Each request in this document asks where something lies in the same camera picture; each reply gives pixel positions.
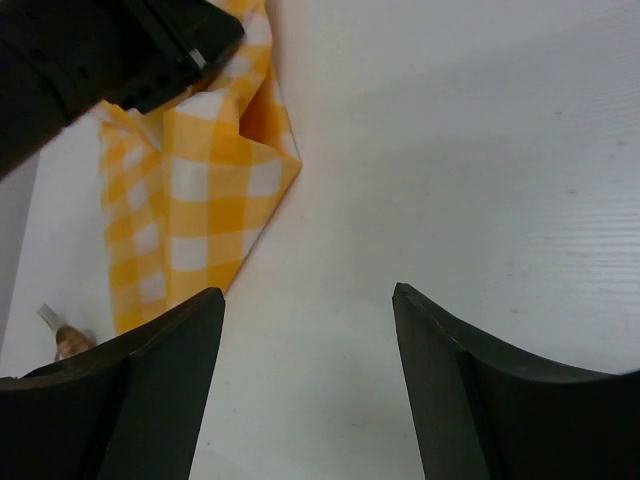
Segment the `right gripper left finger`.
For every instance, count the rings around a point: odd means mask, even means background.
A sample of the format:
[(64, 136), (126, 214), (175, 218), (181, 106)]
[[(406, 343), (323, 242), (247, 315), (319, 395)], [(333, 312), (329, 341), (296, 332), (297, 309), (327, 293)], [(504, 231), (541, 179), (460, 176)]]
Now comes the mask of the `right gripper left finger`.
[(188, 478), (224, 310), (207, 288), (83, 353), (2, 378), (2, 478)]

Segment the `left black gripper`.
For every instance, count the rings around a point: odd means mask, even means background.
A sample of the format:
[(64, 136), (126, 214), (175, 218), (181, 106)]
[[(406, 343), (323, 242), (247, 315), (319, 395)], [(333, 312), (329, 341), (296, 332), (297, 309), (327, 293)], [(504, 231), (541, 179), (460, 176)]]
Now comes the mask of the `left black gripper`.
[(2, 1), (1, 174), (103, 100), (146, 114), (216, 77), (243, 37), (207, 1)]

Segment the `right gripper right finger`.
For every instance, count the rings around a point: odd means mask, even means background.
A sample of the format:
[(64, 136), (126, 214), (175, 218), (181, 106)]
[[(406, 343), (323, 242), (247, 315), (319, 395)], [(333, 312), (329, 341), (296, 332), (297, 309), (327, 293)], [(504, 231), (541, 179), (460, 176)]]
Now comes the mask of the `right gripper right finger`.
[(401, 363), (429, 479), (635, 479), (639, 375), (511, 345), (400, 283)]

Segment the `copper spoon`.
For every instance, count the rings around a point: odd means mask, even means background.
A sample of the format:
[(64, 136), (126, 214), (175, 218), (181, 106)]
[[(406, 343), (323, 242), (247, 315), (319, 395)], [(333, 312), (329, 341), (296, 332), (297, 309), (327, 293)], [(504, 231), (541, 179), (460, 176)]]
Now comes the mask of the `copper spoon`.
[(56, 343), (55, 360), (61, 361), (96, 346), (95, 338), (69, 324), (47, 304), (37, 310), (38, 316), (52, 331)]

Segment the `yellow white checkered cloth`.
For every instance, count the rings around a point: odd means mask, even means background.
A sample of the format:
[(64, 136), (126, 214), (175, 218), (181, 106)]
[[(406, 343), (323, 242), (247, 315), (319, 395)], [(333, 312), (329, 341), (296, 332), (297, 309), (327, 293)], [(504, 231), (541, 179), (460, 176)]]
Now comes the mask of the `yellow white checkered cloth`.
[(245, 36), (217, 78), (147, 114), (93, 112), (117, 334), (228, 288), (301, 168), (266, 6), (222, 8)]

